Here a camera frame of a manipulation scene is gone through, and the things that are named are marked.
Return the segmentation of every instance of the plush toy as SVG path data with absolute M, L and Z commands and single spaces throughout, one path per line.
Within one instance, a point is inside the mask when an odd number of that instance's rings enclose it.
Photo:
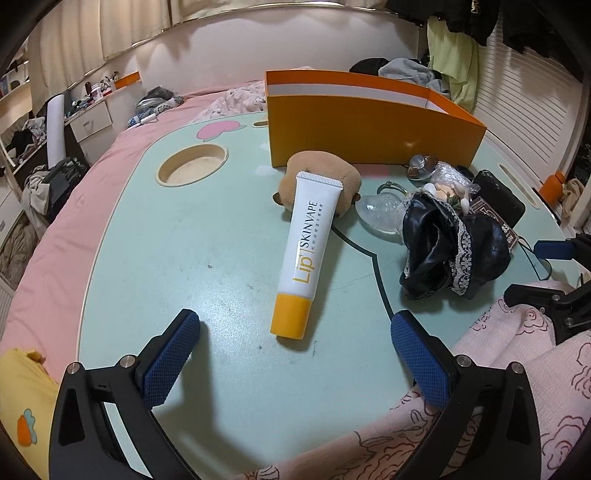
M 336 204 L 336 216 L 343 215 L 360 198 L 361 175 L 353 165 L 332 153 L 308 150 L 296 153 L 289 159 L 285 176 L 279 182 L 279 191 L 273 195 L 273 200 L 290 212 L 296 199 L 295 177 L 301 171 L 339 180 L 343 184 L 343 191 Z

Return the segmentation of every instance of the blue gripper pad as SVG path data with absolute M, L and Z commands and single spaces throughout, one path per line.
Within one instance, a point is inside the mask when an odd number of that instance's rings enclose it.
M 534 245 L 534 255 L 537 258 L 554 260 L 572 260 L 577 251 L 567 240 L 538 240 Z
M 402 311 L 392 318 L 390 324 L 392 343 L 413 374 L 425 400 L 443 409 L 450 397 L 449 375 L 426 344 L 427 332 L 414 317 L 411 319 L 409 316 L 412 317 L 410 312 Z
M 195 312 L 183 310 L 178 314 L 175 322 L 178 322 L 175 331 L 169 332 L 167 329 L 164 332 L 162 336 L 169 336 L 170 339 L 161 348 L 143 376 L 142 396 L 147 408 L 164 403 L 199 340 L 200 323 Z

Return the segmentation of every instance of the pink bedsheet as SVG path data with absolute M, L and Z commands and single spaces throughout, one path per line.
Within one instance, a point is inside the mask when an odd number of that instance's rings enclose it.
M 156 140 L 192 120 L 223 92 L 215 87 L 186 95 L 181 106 L 158 122 L 120 133 L 93 165 L 39 243 L 18 286 L 0 342 L 36 349 L 47 372 L 61 381 L 76 360 L 78 330 L 86 286 L 103 231 L 127 179 L 144 151 Z

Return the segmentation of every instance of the white drawer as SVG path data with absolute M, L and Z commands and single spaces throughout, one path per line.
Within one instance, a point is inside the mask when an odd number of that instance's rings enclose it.
M 0 205 L 0 247 L 21 212 L 21 202 L 13 192 L 10 192 Z
M 84 112 L 78 118 L 72 120 L 71 126 L 74 136 L 78 142 L 88 138 L 104 128 L 113 124 L 106 103 L 101 102 L 88 111 Z

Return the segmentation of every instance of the small bottle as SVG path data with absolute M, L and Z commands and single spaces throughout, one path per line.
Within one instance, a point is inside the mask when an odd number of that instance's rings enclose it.
M 558 199 L 562 196 L 562 185 L 564 181 L 564 174 L 561 171 L 557 171 L 546 179 L 538 191 L 544 201 L 552 208 L 558 205 Z

